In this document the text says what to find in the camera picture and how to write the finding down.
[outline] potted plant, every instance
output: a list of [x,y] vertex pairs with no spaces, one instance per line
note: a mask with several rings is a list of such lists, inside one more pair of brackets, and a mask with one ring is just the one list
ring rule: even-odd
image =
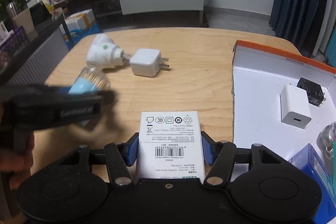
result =
[[30,0],[0,0],[0,18],[1,20],[6,20],[8,18],[6,13],[6,6],[15,2],[18,7],[19,14],[13,19],[17,26],[23,26],[26,33],[31,32],[34,29],[32,17],[30,14],[30,10],[27,7],[27,3]]

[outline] clear plastic bottle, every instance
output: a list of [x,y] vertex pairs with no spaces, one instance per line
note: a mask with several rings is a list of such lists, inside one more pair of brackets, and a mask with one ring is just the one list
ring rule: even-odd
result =
[[336,122],[326,126],[317,139],[317,146],[329,160],[334,157],[333,142],[336,142]]
[[85,67],[69,90],[70,94],[83,94],[89,91],[109,90],[110,80],[98,68]]

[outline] plant pot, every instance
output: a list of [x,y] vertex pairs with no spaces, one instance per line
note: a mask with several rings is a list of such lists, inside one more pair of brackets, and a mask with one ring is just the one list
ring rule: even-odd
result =
[[23,12],[14,17],[13,21],[17,27],[23,26],[26,34],[29,34],[34,30],[34,24],[29,8],[25,9]]

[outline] white power adapter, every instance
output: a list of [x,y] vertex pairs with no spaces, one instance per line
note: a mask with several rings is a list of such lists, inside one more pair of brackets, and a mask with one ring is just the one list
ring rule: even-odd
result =
[[161,57],[159,50],[141,48],[132,56],[129,63],[134,75],[154,77],[161,67],[169,67],[163,63],[168,60],[168,58]]
[[294,85],[285,85],[281,94],[281,121],[304,128],[310,121],[307,92]]
[[93,40],[86,56],[86,64],[99,69],[115,68],[122,66],[125,60],[130,58],[114,41],[106,34],[100,33]]

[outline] wood grain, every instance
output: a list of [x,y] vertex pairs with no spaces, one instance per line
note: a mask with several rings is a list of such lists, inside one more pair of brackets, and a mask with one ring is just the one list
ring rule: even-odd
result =
[[[299,54],[290,42],[260,34],[205,28],[151,28],[107,33],[126,53],[139,48],[160,49],[170,71],[155,78],[132,74],[130,67],[107,72],[117,101],[92,131],[70,125],[35,132],[32,172],[55,161],[80,144],[103,148],[127,141],[139,130],[142,111],[197,110],[201,130],[214,140],[232,141],[232,49],[237,39]],[[83,38],[55,68],[49,85],[71,85],[85,66],[94,36]],[[95,173],[106,179],[104,167]]]

